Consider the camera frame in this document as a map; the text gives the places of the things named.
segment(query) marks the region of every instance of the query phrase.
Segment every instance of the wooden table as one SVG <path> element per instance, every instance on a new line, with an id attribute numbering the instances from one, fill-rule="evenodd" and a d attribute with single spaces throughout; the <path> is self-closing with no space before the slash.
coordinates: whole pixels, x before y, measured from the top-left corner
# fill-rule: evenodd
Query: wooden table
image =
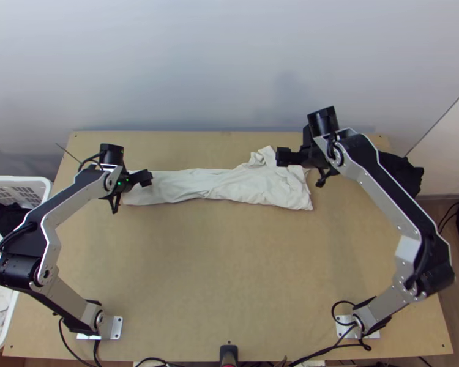
<path id="1" fill-rule="evenodd" d="M 384 137 L 371 138 L 389 148 Z M 296 149 L 301 134 L 76 132 L 67 150 L 84 159 L 100 143 L 124 146 L 128 169 L 233 168 L 268 144 Z M 64 156 L 54 192 L 73 182 L 77 167 Z M 336 176 L 316 188 L 317 177 L 308 175 L 311 212 L 197 199 L 122 206 L 112 215 L 107 202 L 93 201 L 62 224 L 62 278 L 124 316 L 121 339 L 103 341 L 101 358 L 216 361 L 231 342 L 240 360 L 295 360 L 336 342 L 332 304 L 389 286 L 400 235 L 357 183 Z M 71 358 L 57 323 L 21 295 L 4 353 Z M 67 340 L 91 359 L 91 342 L 70 333 Z M 436 295 L 395 315 L 368 343 L 371 352 L 345 348 L 325 358 L 452 353 Z"/>

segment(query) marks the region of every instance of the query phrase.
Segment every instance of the black cable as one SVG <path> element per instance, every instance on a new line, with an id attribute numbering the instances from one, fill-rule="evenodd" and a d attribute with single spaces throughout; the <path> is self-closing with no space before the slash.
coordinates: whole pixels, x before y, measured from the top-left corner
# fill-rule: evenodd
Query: black cable
<path id="1" fill-rule="evenodd" d="M 447 220 L 444 222 L 444 225 L 442 226 L 441 229 L 439 229 L 439 234 L 442 234 L 442 231 L 444 230 L 446 224 L 453 218 L 457 215 L 457 212 L 452 214 L 449 218 L 447 218 Z"/>
<path id="2" fill-rule="evenodd" d="M 29 222 L 27 224 L 24 224 L 21 228 L 17 229 L 16 231 L 10 232 L 7 234 L 1 241 L 0 241 L 0 254 L 3 252 L 3 249 L 5 248 L 5 244 L 14 239 L 15 237 L 18 237 L 22 233 L 28 232 L 30 229 L 36 229 L 37 228 L 37 223 L 35 222 Z"/>
<path id="3" fill-rule="evenodd" d="M 423 357 L 418 358 L 420 358 L 428 367 L 432 367 L 432 365 L 429 362 L 427 362 Z"/>
<path id="4" fill-rule="evenodd" d="M 447 209 L 447 211 L 446 211 L 446 213 L 444 214 L 444 216 L 442 217 L 442 219 L 440 219 L 439 224 L 437 224 L 437 228 L 438 228 L 438 229 L 441 227 L 442 222 L 444 221 L 444 219 L 446 219 L 446 216 L 448 216 L 448 214 L 449 214 L 449 212 L 451 211 L 451 209 L 454 208 L 456 205 L 459 205 L 459 201 L 458 201 L 458 202 L 455 202 L 454 204 L 452 204 L 452 205 Z"/>
<path id="5" fill-rule="evenodd" d="M 350 301 L 345 301 L 345 300 L 342 300 L 342 301 L 338 301 L 338 302 L 335 302 L 332 306 L 332 317 L 333 317 L 333 320 L 335 320 L 335 322 L 337 324 L 340 324 L 342 326 L 351 326 L 351 325 L 355 325 L 356 322 L 355 321 L 352 321 L 352 322 L 341 322 L 337 319 L 337 317 L 335 316 L 335 308 L 338 306 L 338 305 L 341 305 L 342 303 L 347 303 L 349 305 L 351 305 L 352 307 L 355 307 L 355 303 L 352 303 Z"/>
<path id="6" fill-rule="evenodd" d="M 98 356 L 100 342 L 101 342 L 101 339 L 98 339 L 94 343 L 94 361 L 97 367 L 102 367 L 99 361 L 99 356 Z"/>
<path id="7" fill-rule="evenodd" d="M 166 366 L 166 367 L 183 367 L 181 365 L 176 365 L 175 363 L 170 363 L 170 362 L 167 362 L 165 360 L 162 360 L 161 358 L 155 358 L 155 357 L 145 358 L 144 360 L 141 360 L 135 367 L 140 367 L 144 362 L 148 362 L 148 361 L 157 361 L 157 362 L 163 363 L 162 365 L 157 366 L 157 367 L 163 367 L 163 366 Z"/>
<path id="8" fill-rule="evenodd" d="M 162 360 L 162 359 L 155 358 L 155 357 L 148 357 L 148 358 L 145 358 L 144 360 L 141 360 L 141 361 L 136 365 L 136 367 L 140 367 L 144 362 L 148 362 L 148 361 L 157 361 L 157 362 L 163 363 L 163 366 L 166 365 L 166 361 L 164 361 L 164 360 Z"/>
<path id="9" fill-rule="evenodd" d="M 87 159 L 85 159 L 85 160 L 84 160 L 83 162 L 81 162 L 80 165 L 78 166 L 78 172 L 81 171 L 81 169 L 83 168 L 83 166 L 84 166 L 85 163 L 87 163 L 87 162 L 93 162 L 93 163 L 95 163 L 95 164 L 100 168 L 100 170 L 103 171 L 103 168 L 102 168 L 102 166 L 100 165 L 100 162 L 95 160 L 95 158 L 100 157 L 102 154 L 103 154 L 103 151 L 102 151 L 102 152 L 99 152 L 99 153 L 97 153 L 97 154 L 94 154 L 93 156 L 88 157 Z"/>
<path id="10" fill-rule="evenodd" d="M 302 358 L 290 363 L 289 367 L 295 367 L 298 364 L 307 361 L 308 359 L 311 359 L 311 358 L 314 358 L 314 357 L 318 357 L 319 355 L 327 354 L 328 352 L 331 352 L 332 350 L 338 349 L 338 348 L 363 347 L 368 352 L 371 351 L 372 350 L 371 346 L 368 346 L 367 344 L 364 344 L 362 339 L 359 339 L 359 342 L 355 343 L 355 344 L 340 344 L 340 342 L 343 340 L 343 338 L 345 338 L 345 336 L 349 332 L 351 332 L 355 327 L 357 327 L 357 324 L 354 323 L 353 326 L 350 326 L 350 328 L 347 329 L 347 331 L 344 332 L 344 334 L 341 337 L 339 337 L 339 339 L 337 340 L 337 342 L 334 345 L 332 345 L 330 347 L 327 347 L 327 348 L 324 348 L 324 349 L 321 349 L 321 350 L 319 350 L 319 351 L 317 351 L 317 352 L 315 352 L 313 354 L 307 355 L 306 357 L 302 357 Z"/>
<path id="11" fill-rule="evenodd" d="M 59 336 L 61 337 L 61 341 L 63 342 L 63 344 L 65 345 L 65 348 L 68 349 L 68 351 L 76 358 L 77 361 L 79 361 L 80 363 L 83 363 L 85 366 L 89 366 L 89 367 L 98 367 L 98 366 L 94 366 L 94 365 L 91 365 L 90 363 L 88 362 L 85 362 L 83 359 L 81 359 L 79 356 L 77 356 L 75 354 L 74 351 L 71 350 L 71 348 L 68 346 L 68 344 L 66 343 L 66 340 L 65 340 L 65 337 L 63 335 L 63 329 L 61 328 L 61 322 L 63 321 L 63 317 L 60 318 L 59 322 L 58 322 L 58 329 L 59 329 Z"/>

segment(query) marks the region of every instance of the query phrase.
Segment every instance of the white plastic basket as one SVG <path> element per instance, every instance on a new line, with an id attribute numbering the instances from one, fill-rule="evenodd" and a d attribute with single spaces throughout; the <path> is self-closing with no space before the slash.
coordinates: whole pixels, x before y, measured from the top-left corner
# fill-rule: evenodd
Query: white plastic basket
<path id="1" fill-rule="evenodd" d="M 50 192 L 51 181 L 44 177 L 0 176 L 1 204 L 10 205 L 16 202 L 24 208 L 32 209 L 46 201 Z M 19 292 L 17 291 L 12 292 L 12 298 L 10 299 L 10 305 L 0 335 L 0 348 L 5 343 L 18 294 Z"/>

